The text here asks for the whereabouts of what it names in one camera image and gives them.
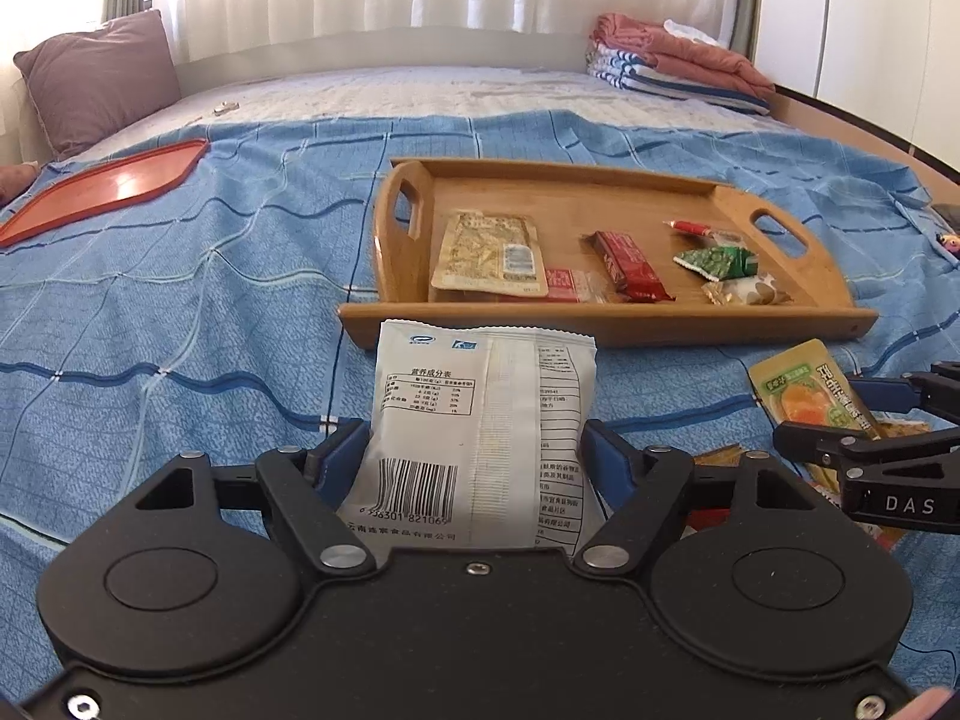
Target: white snack packet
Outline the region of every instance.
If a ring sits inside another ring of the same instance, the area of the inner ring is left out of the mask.
[[[370,444],[338,514],[378,562],[395,546],[573,554],[604,520],[576,453],[595,354],[573,333],[387,320]]]

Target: barcode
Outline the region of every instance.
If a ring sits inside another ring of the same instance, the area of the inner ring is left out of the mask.
[[[523,244],[503,245],[504,274],[534,274],[534,252]]]
[[[380,458],[380,492],[371,512],[453,519],[457,466]]]

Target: pillow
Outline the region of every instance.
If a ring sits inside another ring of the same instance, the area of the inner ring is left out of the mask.
[[[181,98],[160,11],[69,32],[13,57],[56,159],[67,159]]]
[[[30,189],[30,185],[40,174],[36,162],[24,162],[22,165],[0,165],[0,208],[15,200]]]

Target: bed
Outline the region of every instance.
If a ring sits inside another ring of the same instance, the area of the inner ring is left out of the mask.
[[[217,116],[223,101],[239,107]],[[45,167],[0,220],[91,162],[198,136],[208,155],[161,199],[0,251],[0,690],[13,700],[58,670],[32,600],[43,567],[171,456],[200,448],[246,463],[368,418],[373,355],[344,336],[335,310],[376,296],[371,201],[391,157],[731,182],[803,220],[857,300],[880,311],[866,338],[832,346],[846,370],[960,359],[957,261],[936,245],[928,196],[906,167],[580,74],[385,69],[194,95]],[[602,350],[592,415],[640,446],[770,449],[746,368],[774,351]],[[894,668],[914,688],[952,685],[960,539],[911,533],[896,556],[916,600]]]

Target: tray handle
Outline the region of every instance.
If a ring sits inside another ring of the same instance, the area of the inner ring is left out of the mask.
[[[410,202],[410,226],[397,221],[397,198]],[[433,176],[420,162],[394,167],[380,187],[373,211],[373,273],[380,300],[421,302],[430,288]]]
[[[766,255],[772,257],[800,284],[805,292],[818,305],[827,307],[847,308],[853,306],[850,290],[843,274],[827,247],[817,240],[806,227],[786,211],[776,207],[753,194],[745,191],[733,192],[737,196],[731,197],[733,202],[723,203],[724,210],[730,218],[743,230],[750,233],[757,241],[757,247]],[[757,227],[757,220],[764,216],[772,218],[794,238],[806,247],[799,257],[791,257],[774,241],[771,241],[764,232]]]

